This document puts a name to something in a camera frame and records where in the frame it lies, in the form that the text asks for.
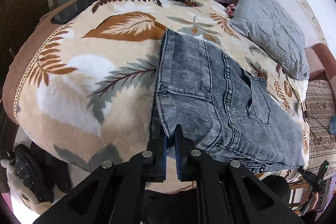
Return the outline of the grey quilted pillow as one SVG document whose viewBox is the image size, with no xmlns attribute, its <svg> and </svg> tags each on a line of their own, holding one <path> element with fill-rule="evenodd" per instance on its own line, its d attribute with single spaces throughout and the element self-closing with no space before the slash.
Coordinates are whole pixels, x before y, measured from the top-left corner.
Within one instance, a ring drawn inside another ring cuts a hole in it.
<svg viewBox="0 0 336 224">
<path fill-rule="evenodd" d="M 310 75 L 305 35 L 276 0 L 238 0 L 230 26 L 262 48 L 290 77 Z"/>
</svg>

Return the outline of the maroon headboard cushion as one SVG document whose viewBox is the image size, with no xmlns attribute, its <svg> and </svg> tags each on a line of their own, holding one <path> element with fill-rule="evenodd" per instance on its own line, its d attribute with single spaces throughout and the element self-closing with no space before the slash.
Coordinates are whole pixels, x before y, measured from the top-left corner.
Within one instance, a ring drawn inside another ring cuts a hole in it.
<svg viewBox="0 0 336 224">
<path fill-rule="evenodd" d="M 323 43 L 305 48 L 309 64 L 309 80 L 332 80 L 335 78 L 335 57 Z"/>
</svg>

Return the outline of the wooden stool frame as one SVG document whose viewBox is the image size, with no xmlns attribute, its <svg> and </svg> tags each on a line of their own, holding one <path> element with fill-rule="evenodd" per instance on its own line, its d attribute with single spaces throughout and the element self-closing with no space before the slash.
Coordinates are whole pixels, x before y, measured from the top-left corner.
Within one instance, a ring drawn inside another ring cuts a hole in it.
<svg viewBox="0 0 336 224">
<path fill-rule="evenodd" d="M 289 207 L 292 210 L 296 210 L 302 205 L 302 197 L 309 188 L 309 185 L 303 179 L 301 179 L 295 182 L 290 182 L 289 187 Z"/>
</svg>

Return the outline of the brown striped patterned fabric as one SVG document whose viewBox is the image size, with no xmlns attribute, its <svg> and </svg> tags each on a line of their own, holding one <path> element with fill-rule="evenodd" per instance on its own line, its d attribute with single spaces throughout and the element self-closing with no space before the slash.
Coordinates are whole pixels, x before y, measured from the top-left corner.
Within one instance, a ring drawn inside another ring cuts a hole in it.
<svg viewBox="0 0 336 224">
<path fill-rule="evenodd" d="M 335 117 L 335 104 L 331 87 L 326 80 L 308 83 L 305 100 L 309 125 L 309 163 L 307 170 L 318 173 L 319 166 L 327 161 L 325 178 L 335 174 L 335 135 L 330 121 Z"/>
</svg>

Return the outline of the beige leaf-print blanket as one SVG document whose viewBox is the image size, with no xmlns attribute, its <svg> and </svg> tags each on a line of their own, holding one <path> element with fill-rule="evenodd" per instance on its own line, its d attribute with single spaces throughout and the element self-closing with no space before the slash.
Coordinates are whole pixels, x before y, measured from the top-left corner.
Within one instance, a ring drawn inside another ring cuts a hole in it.
<svg viewBox="0 0 336 224">
<path fill-rule="evenodd" d="M 292 122 L 309 161 L 301 106 L 307 80 L 286 72 L 239 31 L 213 0 L 97 0 L 68 23 L 40 21 L 11 64 L 4 105 L 32 141 L 56 158 L 94 170 L 106 156 L 129 160 L 149 138 L 155 67 L 165 29 L 203 39 L 262 77 Z"/>
</svg>

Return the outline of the black quilted round bag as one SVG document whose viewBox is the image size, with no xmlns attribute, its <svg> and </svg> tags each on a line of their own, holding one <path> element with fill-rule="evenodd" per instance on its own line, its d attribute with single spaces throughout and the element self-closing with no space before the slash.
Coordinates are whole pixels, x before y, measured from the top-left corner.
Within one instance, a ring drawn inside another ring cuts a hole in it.
<svg viewBox="0 0 336 224">
<path fill-rule="evenodd" d="M 14 166 L 23 185 L 33 192 L 38 202 L 54 202 L 54 191 L 44 184 L 42 170 L 24 144 L 15 147 Z"/>
</svg>

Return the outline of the grey-blue denim pants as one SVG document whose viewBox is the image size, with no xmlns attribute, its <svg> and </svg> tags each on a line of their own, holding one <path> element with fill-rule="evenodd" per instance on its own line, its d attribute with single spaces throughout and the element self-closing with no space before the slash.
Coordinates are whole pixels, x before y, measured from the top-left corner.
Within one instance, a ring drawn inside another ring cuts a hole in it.
<svg viewBox="0 0 336 224">
<path fill-rule="evenodd" d="M 304 165 L 303 130 L 251 75 L 213 43 L 166 30 L 159 53 L 150 136 L 185 138 L 215 160 L 255 172 Z"/>
</svg>

